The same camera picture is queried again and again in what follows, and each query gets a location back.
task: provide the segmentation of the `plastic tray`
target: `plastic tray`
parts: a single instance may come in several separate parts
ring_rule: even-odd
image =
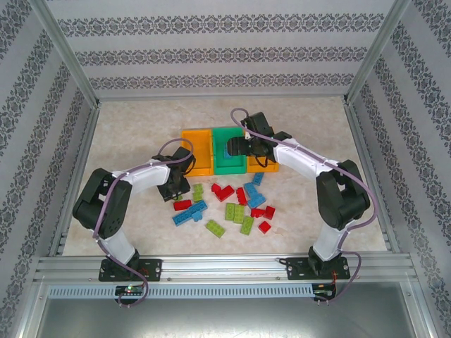
[[[213,145],[211,143],[211,129],[183,130],[181,137],[188,139],[194,146],[196,164],[187,177],[214,175]],[[182,141],[182,146],[190,149],[187,142]]]
[[[224,147],[231,137],[243,136],[243,130],[238,127],[216,128],[211,130],[213,136],[214,174],[245,174],[246,156],[225,158]]]
[[[260,163],[265,163],[264,157],[259,157]],[[255,157],[247,158],[247,172],[248,173],[276,173],[279,171],[279,163],[268,161],[268,166],[263,168],[257,163]]]

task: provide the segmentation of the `light green brick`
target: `light green brick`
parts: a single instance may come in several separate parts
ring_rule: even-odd
[[[235,204],[227,203],[225,205],[225,220],[233,220],[235,217]]]
[[[194,185],[194,192],[200,192],[203,193],[204,192],[204,188],[202,186],[202,184],[198,183]]]
[[[202,197],[201,192],[194,192],[194,194],[192,195],[192,199],[195,203],[197,203],[197,202],[200,202],[204,198]]]
[[[235,206],[235,215],[233,216],[233,222],[241,224],[245,219],[245,206],[236,205]]]
[[[218,223],[216,223],[214,220],[209,220],[209,222],[205,226],[208,230],[213,232],[218,238],[221,238],[224,232],[226,232],[226,229],[221,227]]]
[[[251,233],[253,224],[254,224],[254,219],[250,216],[245,216],[245,220],[243,220],[240,232],[242,234],[246,234],[247,236],[249,236],[249,234]]]

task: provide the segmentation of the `marble floor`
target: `marble floor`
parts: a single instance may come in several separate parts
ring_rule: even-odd
[[[263,111],[277,132],[291,134],[318,154],[338,161],[351,159],[359,164],[356,147],[339,97],[325,98],[226,98],[103,103],[87,160],[82,187],[96,168],[125,170],[148,161],[160,146],[180,136],[183,129],[233,126],[230,110],[246,108]],[[176,145],[167,148],[172,154]],[[250,236],[240,234],[240,225],[224,221],[226,203],[210,192],[211,184],[240,187],[253,174],[189,177],[190,184],[203,183],[208,210],[203,220],[173,224],[171,202],[164,203],[157,188],[130,200],[123,229],[141,254],[277,254],[307,252],[321,229],[314,182],[295,171],[280,167],[265,174],[259,191],[267,204],[276,208],[272,228],[262,234],[256,219]],[[236,196],[227,202],[237,203]],[[205,228],[213,219],[226,229],[216,238]],[[347,238],[346,250],[386,250],[377,221],[355,230]],[[91,232],[75,219],[70,224],[64,256],[102,255]]]

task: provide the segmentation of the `striped wall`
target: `striped wall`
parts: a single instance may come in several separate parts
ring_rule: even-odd
[[[101,99],[345,94],[393,0],[48,1]]]
[[[88,106],[30,5],[0,4],[0,337],[58,224]]]
[[[451,1],[413,0],[354,102],[398,243],[451,337]]]

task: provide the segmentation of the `green tray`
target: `green tray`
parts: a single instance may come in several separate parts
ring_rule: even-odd
[[[211,130],[213,138],[213,155],[214,155],[214,174],[245,174],[246,173],[246,156],[224,157],[224,147],[231,137],[243,136],[243,130],[238,127],[232,128],[216,128]]]

